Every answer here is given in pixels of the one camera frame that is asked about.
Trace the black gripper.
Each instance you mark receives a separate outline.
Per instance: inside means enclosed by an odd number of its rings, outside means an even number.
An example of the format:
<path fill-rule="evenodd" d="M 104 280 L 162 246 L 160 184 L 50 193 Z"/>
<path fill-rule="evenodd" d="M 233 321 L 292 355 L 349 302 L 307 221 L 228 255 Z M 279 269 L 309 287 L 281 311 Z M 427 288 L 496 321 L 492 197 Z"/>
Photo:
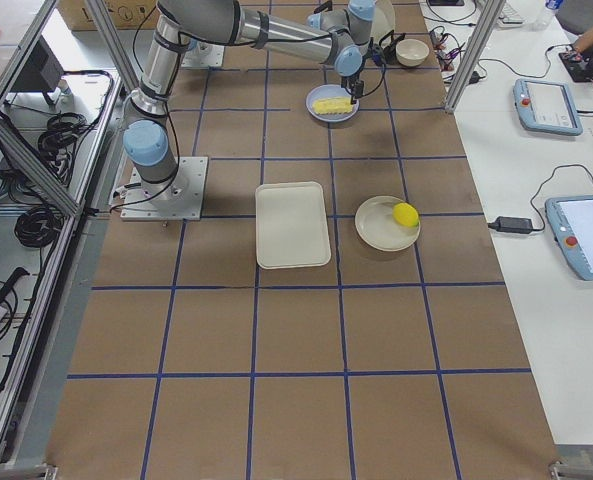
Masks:
<path fill-rule="evenodd" d="M 364 96 L 364 81 L 360 78 L 361 73 L 357 72 L 350 76 L 341 77 L 341 87 L 351 98 L 362 98 Z"/>

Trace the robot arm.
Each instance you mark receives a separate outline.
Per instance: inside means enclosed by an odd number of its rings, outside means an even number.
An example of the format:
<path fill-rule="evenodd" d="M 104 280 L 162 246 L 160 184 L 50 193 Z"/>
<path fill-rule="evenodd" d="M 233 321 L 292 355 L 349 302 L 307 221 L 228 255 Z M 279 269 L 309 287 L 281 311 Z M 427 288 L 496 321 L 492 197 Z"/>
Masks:
<path fill-rule="evenodd" d="M 318 6 L 307 18 L 307 25 L 318 30 L 324 30 L 323 22 L 331 26 L 341 25 L 340 9 L 333 7 L 332 1 L 325 1 Z M 374 14 L 371 24 L 371 38 L 381 47 L 392 42 L 396 30 L 396 14 L 390 1 L 375 1 Z"/>
<path fill-rule="evenodd" d="M 124 124 L 150 121 L 173 156 L 209 158 L 209 215 L 251 213 L 266 182 L 330 190 L 342 145 L 309 116 L 306 97 L 354 80 L 369 13 L 355 2 L 163 1 Z"/>

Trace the person hand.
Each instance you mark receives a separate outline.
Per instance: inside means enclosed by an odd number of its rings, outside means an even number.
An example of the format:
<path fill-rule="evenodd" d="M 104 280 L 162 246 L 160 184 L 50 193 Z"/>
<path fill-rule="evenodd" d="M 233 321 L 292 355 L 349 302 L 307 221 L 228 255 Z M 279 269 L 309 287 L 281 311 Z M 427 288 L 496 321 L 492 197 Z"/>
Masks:
<path fill-rule="evenodd" d="M 574 43 L 570 46 L 570 53 L 572 56 L 580 56 L 583 54 L 583 47 Z"/>

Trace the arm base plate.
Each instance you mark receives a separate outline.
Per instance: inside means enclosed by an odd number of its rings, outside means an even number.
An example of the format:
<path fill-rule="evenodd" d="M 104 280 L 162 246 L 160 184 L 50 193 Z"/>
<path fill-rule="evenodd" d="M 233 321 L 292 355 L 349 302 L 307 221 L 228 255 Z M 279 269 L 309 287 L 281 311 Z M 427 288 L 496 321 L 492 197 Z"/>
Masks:
<path fill-rule="evenodd" d="M 201 218 L 208 158 L 181 157 L 178 173 L 173 183 L 159 185 L 143 182 L 135 167 L 131 182 L 138 186 L 129 189 L 126 206 L 121 208 L 124 221 L 198 221 Z"/>
<path fill-rule="evenodd" d="M 195 43 L 186 51 L 181 67 L 184 69 L 209 69 L 220 68 L 224 60 L 225 48 L 223 46 Z"/>

